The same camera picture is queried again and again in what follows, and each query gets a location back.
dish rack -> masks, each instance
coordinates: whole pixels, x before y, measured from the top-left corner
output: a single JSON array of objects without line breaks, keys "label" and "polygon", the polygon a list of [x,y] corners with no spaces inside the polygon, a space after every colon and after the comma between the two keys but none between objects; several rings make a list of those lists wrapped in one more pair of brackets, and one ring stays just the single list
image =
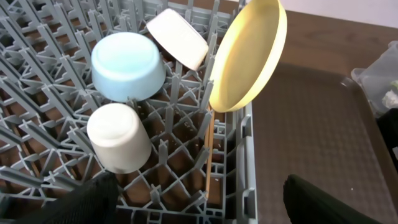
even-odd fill
[{"label": "dish rack", "polygon": [[[217,38],[232,14],[168,0],[13,0],[0,2],[0,222],[29,211],[106,172],[86,125],[110,103],[91,83],[91,50],[104,36],[138,32],[166,8],[181,14],[208,41],[198,71],[161,50],[167,78],[152,98],[127,104],[152,141],[140,170],[117,174],[116,213],[129,223],[257,223],[252,108],[215,114],[211,182],[205,195],[203,146]],[[168,155],[159,155],[166,148]]]}]

yellow bowl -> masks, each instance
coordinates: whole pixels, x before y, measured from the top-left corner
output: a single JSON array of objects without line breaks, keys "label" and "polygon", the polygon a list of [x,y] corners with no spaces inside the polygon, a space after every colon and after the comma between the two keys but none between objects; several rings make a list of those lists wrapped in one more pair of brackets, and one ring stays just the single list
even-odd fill
[{"label": "yellow bowl", "polygon": [[217,51],[211,107],[220,113],[246,106],[264,88],[285,44],[286,12],[278,0],[253,0],[235,18]]}]

wooden stick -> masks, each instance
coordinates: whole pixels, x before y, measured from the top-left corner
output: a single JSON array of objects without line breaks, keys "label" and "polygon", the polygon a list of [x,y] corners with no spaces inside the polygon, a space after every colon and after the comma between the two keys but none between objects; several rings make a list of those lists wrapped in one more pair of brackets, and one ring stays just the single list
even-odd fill
[{"label": "wooden stick", "polygon": [[207,169],[206,169],[206,198],[209,198],[210,191],[210,177],[211,177],[211,158],[213,157],[213,136],[214,136],[214,117],[215,112],[213,111],[211,114],[210,125],[207,128],[206,136],[205,136],[205,147],[209,148],[209,158],[207,160]]}]

blue bowl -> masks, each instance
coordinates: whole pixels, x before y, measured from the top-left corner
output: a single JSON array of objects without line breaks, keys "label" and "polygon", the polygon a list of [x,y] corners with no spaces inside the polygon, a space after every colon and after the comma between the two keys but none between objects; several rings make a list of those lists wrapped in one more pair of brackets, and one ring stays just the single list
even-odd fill
[{"label": "blue bowl", "polygon": [[91,54],[93,84],[106,98],[127,102],[150,98],[166,72],[156,45],[147,37],[120,32],[100,40]]}]

